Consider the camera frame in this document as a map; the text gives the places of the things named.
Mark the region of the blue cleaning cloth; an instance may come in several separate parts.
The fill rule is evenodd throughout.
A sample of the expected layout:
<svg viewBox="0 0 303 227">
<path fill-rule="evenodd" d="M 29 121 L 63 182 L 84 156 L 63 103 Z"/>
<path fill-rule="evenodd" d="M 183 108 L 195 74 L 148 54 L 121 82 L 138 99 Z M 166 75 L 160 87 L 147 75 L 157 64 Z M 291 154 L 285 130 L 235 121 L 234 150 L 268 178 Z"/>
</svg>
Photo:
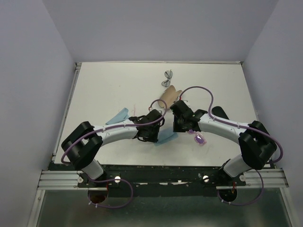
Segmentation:
<svg viewBox="0 0 303 227">
<path fill-rule="evenodd" d="M 130 116 L 128 115 L 129 110 L 123 108 L 118 114 L 116 114 L 112 119 L 106 122 L 106 125 L 116 124 L 127 120 Z"/>
<path fill-rule="evenodd" d="M 178 138 L 178 134 L 174 132 L 172 128 L 167 128 L 159 132 L 158 141 L 155 142 L 154 145 L 160 146 L 162 144 L 175 140 L 176 138 Z"/>
</svg>

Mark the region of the marbled glasses case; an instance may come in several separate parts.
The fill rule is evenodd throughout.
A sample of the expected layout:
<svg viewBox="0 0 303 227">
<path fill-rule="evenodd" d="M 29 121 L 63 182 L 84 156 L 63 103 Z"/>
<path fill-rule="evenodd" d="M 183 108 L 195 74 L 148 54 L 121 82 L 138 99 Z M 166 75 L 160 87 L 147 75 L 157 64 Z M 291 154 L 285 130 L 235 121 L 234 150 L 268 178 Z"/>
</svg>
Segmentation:
<svg viewBox="0 0 303 227">
<path fill-rule="evenodd" d="M 163 100 L 167 104 L 167 109 L 170 109 L 170 107 L 178 100 L 181 93 L 182 90 L 176 90 L 173 85 L 170 85 L 166 88 L 159 99 Z"/>
</svg>

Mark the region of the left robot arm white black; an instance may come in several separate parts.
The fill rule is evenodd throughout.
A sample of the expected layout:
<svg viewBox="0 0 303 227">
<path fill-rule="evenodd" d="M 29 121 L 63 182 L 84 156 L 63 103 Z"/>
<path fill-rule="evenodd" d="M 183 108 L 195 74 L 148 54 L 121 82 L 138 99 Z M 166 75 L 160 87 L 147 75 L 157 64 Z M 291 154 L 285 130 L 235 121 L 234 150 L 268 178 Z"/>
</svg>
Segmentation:
<svg viewBox="0 0 303 227">
<path fill-rule="evenodd" d="M 67 157 L 75 170 L 83 171 L 89 177 L 89 182 L 99 187 L 105 181 L 105 170 L 95 159 L 101 147 L 120 140 L 157 142 L 160 127 L 164 123 L 163 115 L 156 109 L 147 115 L 132 116 L 102 127 L 95 127 L 88 121 L 82 122 L 62 142 L 62 162 Z"/>
</svg>

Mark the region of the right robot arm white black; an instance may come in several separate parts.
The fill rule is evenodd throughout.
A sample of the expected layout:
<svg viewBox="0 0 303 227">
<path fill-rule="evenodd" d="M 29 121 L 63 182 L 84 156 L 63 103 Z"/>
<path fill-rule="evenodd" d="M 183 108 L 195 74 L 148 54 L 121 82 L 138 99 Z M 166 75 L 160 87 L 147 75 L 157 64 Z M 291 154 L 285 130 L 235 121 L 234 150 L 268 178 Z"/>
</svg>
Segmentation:
<svg viewBox="0 0 303 227">
<path fill-rule="evenodd" d="M 229 185 L 236 176 L 247 170 L 261 170 L 277 149 L 261 122 L 241 125 L 221 117 L 211 117 L 204 110 L 193 112 L 182 100 L 170 109 L 174 115 L 174 132 L 208 132 L 239 145 L 241 153 L 226 161 L 218 173 L 218 181 L 223 185 Z"/>
</svg>

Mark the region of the purple lens sunglasses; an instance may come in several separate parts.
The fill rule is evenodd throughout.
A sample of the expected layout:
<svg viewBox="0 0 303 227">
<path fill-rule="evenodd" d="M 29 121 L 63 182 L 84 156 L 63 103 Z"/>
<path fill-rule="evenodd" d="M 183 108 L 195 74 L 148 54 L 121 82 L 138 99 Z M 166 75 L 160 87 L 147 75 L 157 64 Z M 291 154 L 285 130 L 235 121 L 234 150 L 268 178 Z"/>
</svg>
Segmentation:
<svg viewBox="0 0 303 227">
<path fill-rule="evenodd" d="M 204 138 L 204 136 L 203 136 L 203 134 L 201 132 L 189 130 L 188 134 L 194 135 L 194 141 L 199 146 L 204 146 L 206 144 L 206 139 Z"/>
</svg>

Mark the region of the black closed glasses case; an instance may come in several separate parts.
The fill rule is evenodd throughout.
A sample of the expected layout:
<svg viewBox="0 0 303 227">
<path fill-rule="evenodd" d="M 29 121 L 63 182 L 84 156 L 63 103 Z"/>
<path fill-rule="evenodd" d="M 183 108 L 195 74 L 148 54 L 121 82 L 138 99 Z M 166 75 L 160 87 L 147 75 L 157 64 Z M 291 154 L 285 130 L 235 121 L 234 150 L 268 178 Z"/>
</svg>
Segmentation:
<svg viewBox="0 0 303 227">
<path fill-rule="evenodd" d="M 225 111 L 220 106 L 213 107 L 211 109 L 211 112 L 214 116 L 217 116 L 217 117 L 220 117 L 220 118 L 223 118 L 223 119 L 226 119 L 226 120 L 229 119 L 227 114 L 225 113 Z"/>
</svg>

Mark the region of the black mounting base rail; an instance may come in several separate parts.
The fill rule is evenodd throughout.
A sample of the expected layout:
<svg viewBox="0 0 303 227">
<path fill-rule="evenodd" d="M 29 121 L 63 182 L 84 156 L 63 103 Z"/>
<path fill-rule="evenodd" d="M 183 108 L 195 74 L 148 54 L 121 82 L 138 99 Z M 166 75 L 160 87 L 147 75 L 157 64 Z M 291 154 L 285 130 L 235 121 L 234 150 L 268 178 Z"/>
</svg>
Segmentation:
<svg viewBox="0 0 303 227">
<path fill-rule="evenodd" d="M 79 188 L 109 190 L 111 197 L 215 197 L 218 188 L 245 186 L 240 176 L 231 179 L 219 166 L 104 165 L 104 174 L 90 181 L 85 173 Z"/>
</svg>

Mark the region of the aluminium frame rail left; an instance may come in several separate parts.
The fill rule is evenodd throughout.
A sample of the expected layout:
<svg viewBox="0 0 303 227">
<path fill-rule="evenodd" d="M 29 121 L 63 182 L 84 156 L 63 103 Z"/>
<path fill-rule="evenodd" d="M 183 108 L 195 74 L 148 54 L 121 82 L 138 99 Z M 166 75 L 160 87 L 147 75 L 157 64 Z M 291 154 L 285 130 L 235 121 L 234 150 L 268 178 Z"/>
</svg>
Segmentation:
<svg viewBox="0 0 303 227">
<path fill-rule="evenodd" d="M 77 79 L 78 79 L 78 76 L 79 76 L 79 73 L 80 73 L 81 66 L 82 66 L 82 62 L 76 62 L 75 63 L 74 76 L 73 76 L 73 80 L 72 80 L 72 83 L 71 83 L 71 88 L 70 88 L 70 91 L 69 91 L 69 95 L 68 95 L 67 103 L 66 103 L 66 106 L 65 106 L 65 110 L 64 110 L 64 113 L 63 113 L 63 118 L 62 118 L 61 126 L 60 126 L 60 129 L 59 129 L 59 134 L 57 136 L 55 147 L 54 147 L 54 150 L 53 150 L 53 153 L 52 153 L 51 163 L 55 162 L 56 154 L 57 154 L 57 151 L 58 151 L 59 145 L 60 145 L 60 139 L 62 137 L 64 125 L 65 125 L 65 122 L 66 122 L 66 119 L 67 119 L 67 114 L 68 114 L 68 111 L 69 111 L 69 108 L 70 108 L 72 96 L 73 96 L 73 93 L 74 93 L 74 90 L 75 90 L 75 87 L 76 87 L 76 83 L 77 83 Z"/>
</svg>

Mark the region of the aluminium frame rail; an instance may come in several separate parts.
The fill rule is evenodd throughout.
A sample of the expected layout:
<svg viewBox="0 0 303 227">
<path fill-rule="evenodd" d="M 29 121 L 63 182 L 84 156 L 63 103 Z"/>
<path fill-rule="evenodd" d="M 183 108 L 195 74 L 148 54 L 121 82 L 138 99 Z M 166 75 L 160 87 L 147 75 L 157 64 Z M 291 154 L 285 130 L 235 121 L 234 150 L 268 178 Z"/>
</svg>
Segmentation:
<svg viewBox="0 0 303 227">
<path fill-rule="evenodd" d="M 295 223 L 290 209 L 290 197 L 287 188 L 289 187 L 286 175 L 283 169 L 263 169 L 259 171 L 264 182 L 264 187 L 268 189 L 278 188 L 281 193 L 281 201 L 284 203 L 284 213 L 287 224 L 294 227 Z M 237 183 L 237 189 L 257 189 L 261 187 L 261 179 L 256 171 L 250 170 L 240 174 L 240 186 Z M 89 186 L 75 171 L 42 171 L 37 186 L 41 193 L 37 195 L 44 196 L 47 190 L 70 191 L 70 190 L 91 190 L 103 191 L 104 188 Z"/>
<path fill-rule="evenodd" d="M 76 87 L 76 83 L 77 83 L 77 79 L 78 79 L 78 76 L 79 76 L 79 73 L 80 73 L 81 66 L 82 66 L 82 62 L 76 62 L 75 63 L 74 76 L 73 76 L 73 80 L 72 80 L 72 83 L 71 83 L 71 88 L 70 88 L 70 91 L 69 91 L 69 95 L 68 95 L 67 103 L 66 103 L 66 106 L 65 106 L 65 110 L 64 110 L 64 113 L 63 113 L 63 118 L 62 118 L 61 126 L 60 126 L 60 129 L 59 129 L 59 134 L 57 136 L 55 147 L 54 147 L 54 150 L 53 150 L 53 153 L 52 153 L 51 163 L 55 162 L 56 154 L 57 154 L 57 151 L 58 151 L 59 145 L 60 145 L 60 139 L 62 137 L 64 125 L 65 125 L 65 122 L 66 122 L 66 119 L 67 119 L 67 114 L 68 114 L 68 111 L 69 111 L 69 108 L 70 108 L 72 96 L 73 96 L 73 93 L 74 93 L 74 90 L 75 90 L 75 87 Z"/>
</svg>

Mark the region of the aluminium frame rail front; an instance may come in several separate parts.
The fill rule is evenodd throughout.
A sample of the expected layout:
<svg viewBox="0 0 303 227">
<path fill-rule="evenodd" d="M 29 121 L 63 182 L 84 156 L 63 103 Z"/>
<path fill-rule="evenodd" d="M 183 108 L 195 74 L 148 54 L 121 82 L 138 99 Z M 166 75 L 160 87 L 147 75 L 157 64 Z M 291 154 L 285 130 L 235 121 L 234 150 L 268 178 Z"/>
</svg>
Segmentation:
<svg viewBox="0 0 303 227">
<path fill-rule="evenodd" d="M 283 169 L 263 169 L 259 171 L 264 182 L 264 187 L 268 189 L 278 188 L 281 193 L 281 201 L 284 203 L 284 213 L 287 224 L 294 227 L 295 223 L 290 209 L 290 197 L 287 188 L 289 187 L 286 175 Z M 250 170 L 240 174 L 240 186 L 237 183 L 237 189 L 257 189 L 261 187 L 261 179 L 256 171 Z M 44 196 L 47 190 L 70 191 L 70 190 L 91 190 L 103 191 L 104 188 L 89 186 L 75 171 L 42 171 L 37 186 L 41 193 L 37 195 Z"/>
</svg>

